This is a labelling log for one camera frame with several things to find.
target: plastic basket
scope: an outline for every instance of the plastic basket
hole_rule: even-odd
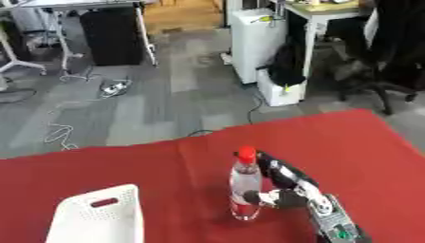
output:
[[[56,208],[46,243],[142,243],[139,189],[128,184],[69,197]]]

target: gray carpet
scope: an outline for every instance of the gray carpet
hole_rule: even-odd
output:
[[[88,53],[80,32],[70,33],[74,48]],[[156,36],[159,67],[148,60],[138,66],[94,67],[92,74],[105,79],[130,78],[127,94],[103,101],[98,98],[101,79],[90,82],[69,80],[61,83],[59,57],[48,60],[49,74],[15,68],[8,75],[19,87],[34,87],[38,93],[21,103],[0,104],[0,157],[60,151],[59,142],[44,143],[48,122],[72,125],[69,142],[80,147],[112,146],[172,140],[198,129],[222,129],[247,124],[247,112],[257,103],[255,86],[242,86],[229,65],[223,65],[219,53],[229,48],[229,31],[203,30]],[[317,53],[316,69],[326,54]],[[72,62],[72,69],[84,75],[89,56]],[[352,96],[338,102],[334,85],[320,74],[309,85],[308,99],[299,105],[261,106],[252,113],[254,122],[287,119],[350,108],[368,108],[379,114],[379,100],[372,93]],[[384,118],[389,125],[420,149],[425,149],[425,96],[405,103],[402,96],[391,98],[396,115]],[[66,101],[82,101],[49,111]]]

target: water bottle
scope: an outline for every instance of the water bottle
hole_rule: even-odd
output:
[[[231,213],[242,221],[253,220],[260,210],[260,206],[244,199],[247,191],[261,191],[262,176],[255,154],[255,148],[251,146],[239,148],[237,161],[231,169]]]

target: table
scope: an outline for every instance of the table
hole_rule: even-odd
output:
[[[140,189],[147,243],[315,242],[303,209],[264,209],[251,223],[231,217],[232,152],[243,144],[315,178],[374,242],[423,242],[425,158],[366,110],[0,160],[0,242],[43,243],[61,200],[125,183]]]
[[[146,53],[149,55],[152,64],[157,65],[157,58],[154,54],[155,46],[149,42],[146,27],[144,26],[143,14],[141,12],[142,1],[141,0],[30,0],[20,6],[21,8],[49,8],[53,9],[53,24],[56,30],[56,34],[61,43],[61,47],[64,51],[64,57],[62,59],[62,69],[65,74],[69,74],[70,70],[67,66],[69,58],[81,58],[81,53],[74,53],[66,43],[66,39],[63,35],[63,28],[61,25],[62,14],[57,11],[69,10],[69,9],[100,9],[100,8],[119,8],[119,7],[134,7],[136,9],[137,22],[139,23],[139,29],[142,34],[142,40],[146,48]]]
[[[313,57],[318,26],[323,25],[327,27],[327,23],[330,20],[360,16],[359,2],[355,0],[346,4],[320,4],[319,6],[285,2],[285,9],[307,20],[305,28],[305,61],[303,67],[303,75],[306,77],[306,81],[303,83],[301,95],[302,99],[304,99],[307,80],[310,76],[311,59]]]

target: white box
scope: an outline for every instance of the white box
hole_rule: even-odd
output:
[[[64,199],[46,243],[143,243],[139,188],[126,184]]]
[[[256,68],[268,63],[285,43],[286,22],[262,22],[270,9],[239,10],[231,18],[231,60],[243,84],[255,83]]]
[[[266,69],[257,71],[258,89],[263,94],[269,106],[281,106],[298,103],[301,99],[301,85],[296,84],[285,90],[276,85],[268,76]]]

